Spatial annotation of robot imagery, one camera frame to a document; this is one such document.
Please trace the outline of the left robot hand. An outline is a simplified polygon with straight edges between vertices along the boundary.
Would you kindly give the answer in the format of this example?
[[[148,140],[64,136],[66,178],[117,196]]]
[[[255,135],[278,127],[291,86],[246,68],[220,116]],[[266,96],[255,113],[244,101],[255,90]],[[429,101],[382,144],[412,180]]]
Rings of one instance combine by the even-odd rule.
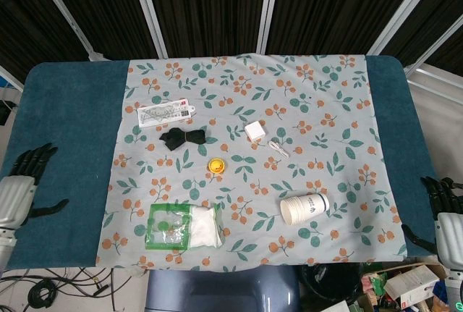
[[[38,218],[60,212],[69,203],[65,198],[49,207],[34,208],[35,192],[46,165],[58,151],[47,143],[27,150],[17,157],[9,174],[1,179],[1,228],[14,231],[29,218]]]

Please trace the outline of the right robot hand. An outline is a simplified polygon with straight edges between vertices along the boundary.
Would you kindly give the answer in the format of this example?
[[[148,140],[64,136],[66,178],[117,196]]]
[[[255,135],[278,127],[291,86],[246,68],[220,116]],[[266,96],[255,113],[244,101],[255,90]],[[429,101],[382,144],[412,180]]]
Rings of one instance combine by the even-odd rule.
[[[462,184],[445,177],[435,180],[421,177],[430,201],[433,213],[435,241],[429,242],[418,237],[409,226],[402,225],[405,237],[414,245],[438,256],[439,261],[448,269],[462,270],[462,196],[455,195],[455,189]]]

